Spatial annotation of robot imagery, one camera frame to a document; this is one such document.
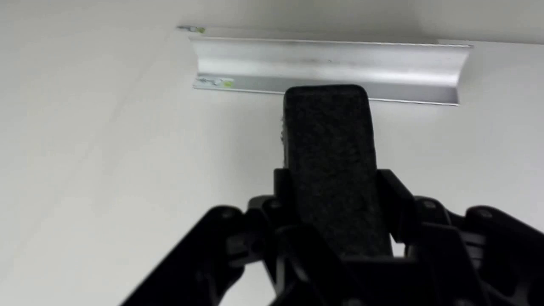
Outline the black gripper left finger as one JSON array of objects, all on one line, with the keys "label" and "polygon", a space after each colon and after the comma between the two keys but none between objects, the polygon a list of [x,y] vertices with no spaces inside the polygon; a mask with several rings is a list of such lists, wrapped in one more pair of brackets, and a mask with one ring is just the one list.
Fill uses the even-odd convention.
[{"label": "black gripper left finger", "polygon": [[259,262],[276,286],[276,247],[270,221],[292,196],[287,169],[273,170],[273,194],[248,201],[248,209],[215,206],[164,255],[118,306],[219,306],[241,279],[244,267]]}]

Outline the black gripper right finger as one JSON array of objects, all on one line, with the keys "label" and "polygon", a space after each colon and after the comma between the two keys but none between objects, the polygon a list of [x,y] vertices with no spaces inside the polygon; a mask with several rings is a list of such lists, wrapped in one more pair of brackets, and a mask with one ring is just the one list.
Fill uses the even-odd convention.
[{"label": "black gripper right finger", "polygon": [[436,306],[544,306],[544,233],[491,206],[463,215],[375,172],[394,242],[429,281]]}]

